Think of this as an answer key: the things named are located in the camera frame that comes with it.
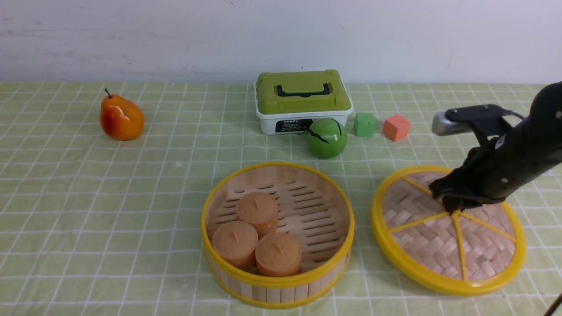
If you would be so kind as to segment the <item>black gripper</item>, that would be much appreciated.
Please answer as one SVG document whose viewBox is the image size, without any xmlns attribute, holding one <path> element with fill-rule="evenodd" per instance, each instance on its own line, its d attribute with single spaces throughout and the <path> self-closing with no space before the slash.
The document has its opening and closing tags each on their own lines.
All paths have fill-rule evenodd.
<svg viewBox="0 0 562 316">
<path fill-rule="evenodd" d="M 449 214 L 504 202 L 510 188 L 493 169 L 493 147 L 475 147 L 463 164 L 428 186 L 433 199 L 441 199 Z"/>
</svg>

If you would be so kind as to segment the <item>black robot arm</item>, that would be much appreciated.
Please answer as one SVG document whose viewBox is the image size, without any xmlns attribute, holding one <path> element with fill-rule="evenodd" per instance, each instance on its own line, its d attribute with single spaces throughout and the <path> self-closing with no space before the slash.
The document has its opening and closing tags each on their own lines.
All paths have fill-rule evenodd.
<svg viewBox="0 0 562 316">
<path fill-rule="evenodd" d="M 435 114 L 433 133 L 472 132 L 478 146 L 461 166 L 434 180 L 429 190 L 449 213 L 504 202 L 517 189 L 561 163 L 562 85 L 536 94 L 528 116 L 511 126 L 513 112 L 495 104 L 452 108 Z"/>
</svg>

